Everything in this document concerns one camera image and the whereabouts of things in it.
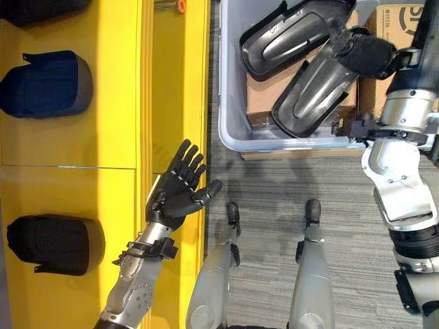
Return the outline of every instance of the orange object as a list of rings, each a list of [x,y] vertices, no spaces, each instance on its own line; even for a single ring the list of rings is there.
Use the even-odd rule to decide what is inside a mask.
[[[177,0],[178,11],[184,14],[186,12],[186,2],[185,0]]]

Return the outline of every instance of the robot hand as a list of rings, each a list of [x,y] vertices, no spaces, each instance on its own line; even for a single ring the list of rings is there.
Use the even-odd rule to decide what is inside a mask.
[[[207,206],[220,191],[222,183],[214,180],[208,187],[195,189],[206,171],[197,146],[185,140],[166,172],[157,178],[147,201],[148,225],[128,243],[128,251],[114,263],[121,267],[116,285],[108,295],[95,329],[135,329],[149,311],[154,286],[164,259],[177,253],[171,232],[185,221],[186,215]]]
[[[206,171],[203,155],[193,156],[198,147],[185,140],[164,174],[156,181],[146,207],[147,220],[177,230],[188,214],[207,206],[220,191],[222,183],[214,180],[208,187],[195,191],[200,176]]]

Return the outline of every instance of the metal joint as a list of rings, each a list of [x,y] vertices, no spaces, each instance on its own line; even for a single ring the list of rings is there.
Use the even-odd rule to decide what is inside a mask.
[[[439,273],[439,256],[431,258],[409,258],[393,250],[401,269],[409,273]]]

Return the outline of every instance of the robot forearm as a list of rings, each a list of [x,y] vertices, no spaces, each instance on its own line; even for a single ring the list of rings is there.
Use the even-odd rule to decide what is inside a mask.
[[[117,261],[121,266],[119,278],[108,295],[107,305],[95,329],[138,327],[151,307],[163,259],[175,256],[176,248],[169,239],[170,232],[164,225],[149,223],[137,240],[128,244],[128,251]]]

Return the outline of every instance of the plastic bin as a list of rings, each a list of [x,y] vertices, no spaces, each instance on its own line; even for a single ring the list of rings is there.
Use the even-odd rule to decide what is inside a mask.
[[[309,138],[290,138],[275,125],[254,130],[246,116],[246,68],[241,60],[239,38],[251,24],[260,21],[277,8],[281,0],[222,0],[219,40],[219,137],[225,146],[235,151],[273,151],[288,149],[363,148],[348,137],[331,135],[320,127]],[[288,0],[289,7],[300,0]],[[362,24],[378,4],[407,3],[406,0],[358,0]]]

